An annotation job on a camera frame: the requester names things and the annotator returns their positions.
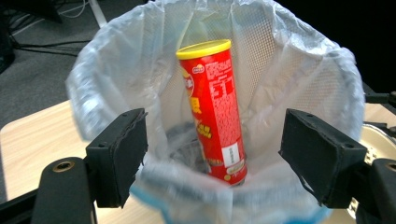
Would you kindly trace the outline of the red chip can yellow lid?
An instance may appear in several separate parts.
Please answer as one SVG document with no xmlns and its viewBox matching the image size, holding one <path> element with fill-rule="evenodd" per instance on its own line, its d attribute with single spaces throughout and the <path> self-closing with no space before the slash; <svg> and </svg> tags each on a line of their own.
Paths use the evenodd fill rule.
<svg viewBox="0 0 396 224">
<path fill-rule="evenodd" d="M 176 52 L 207 173 L 233 186 L 248 173 L 229 39 Z"/>
</svg>

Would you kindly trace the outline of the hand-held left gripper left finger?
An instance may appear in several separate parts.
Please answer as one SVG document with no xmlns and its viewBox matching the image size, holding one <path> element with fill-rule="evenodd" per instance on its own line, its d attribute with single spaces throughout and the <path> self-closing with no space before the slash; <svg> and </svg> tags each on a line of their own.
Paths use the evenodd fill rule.
<svg viewBox="0 0 396 224">
<path fill-rule="evenodd" d="M 148 139 L 144 108 L 122 113 L 87 146 L 85 160 L 95 171 L 96 204 L 123 207 L 146 152 Z"/>
</svg>

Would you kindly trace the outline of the dark cabinet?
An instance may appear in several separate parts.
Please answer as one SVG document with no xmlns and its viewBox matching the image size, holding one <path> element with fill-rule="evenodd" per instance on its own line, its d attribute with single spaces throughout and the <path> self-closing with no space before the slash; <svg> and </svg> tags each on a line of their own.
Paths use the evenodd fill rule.
<svg viewBox="0 0 396 224">
<path fill-rule="evenodd" d="M 0 6 L 12 8 L 48 21 L 63 22 L 52 0 L 0 0 Z"/>
</svg>

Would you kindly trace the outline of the white metal stand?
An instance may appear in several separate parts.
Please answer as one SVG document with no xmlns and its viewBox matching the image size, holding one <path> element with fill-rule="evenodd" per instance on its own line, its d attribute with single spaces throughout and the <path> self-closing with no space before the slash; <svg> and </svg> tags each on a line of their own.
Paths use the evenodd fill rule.
<svg viewBox="0 0 396 224">
<path fill-rule="evenodd" d="M 98 26 L 100 28 L 104 27 L 107 24 L 107 20 L 98 3 L 98 0 L 88 0 L 88 2 L 92 9 L 93 16 L 95 17 Z"/>
</svg>

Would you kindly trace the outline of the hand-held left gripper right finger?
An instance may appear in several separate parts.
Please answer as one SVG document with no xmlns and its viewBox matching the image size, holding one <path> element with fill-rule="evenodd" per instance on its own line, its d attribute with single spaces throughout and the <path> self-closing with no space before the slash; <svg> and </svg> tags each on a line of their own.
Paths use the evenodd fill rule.
<svg viewBox="0 0 396 224">
<path fill-rule="evenodd" d="M 364 165 L 367 149 L 324 120 L 287 109 L 279 155 L 303 188 L 328 208 L 346 208 L 352 174 Z"/>
</svg>

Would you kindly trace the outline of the grey bin with blue bag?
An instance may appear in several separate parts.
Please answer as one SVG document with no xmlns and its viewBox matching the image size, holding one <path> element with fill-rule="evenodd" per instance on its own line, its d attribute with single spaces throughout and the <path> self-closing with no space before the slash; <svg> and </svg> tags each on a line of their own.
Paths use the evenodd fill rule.
<svg viewBox="0 0 396 224">
<path fill-rule="evenodd" d="M 230 188 L 200 155 L 177 50 L 232 43 L 247 178 Z M 361 75 L 353 54 L 274 0 L 155 0 L 110 21 L 80 52 L 66 88 L 81 136 L 147 111 L 148 153 L 131 193 L 165 224 L 320 224 L 329 210 L 279 156 L 285 112 L 303 110 L 359 138 Z"/>
</svg>

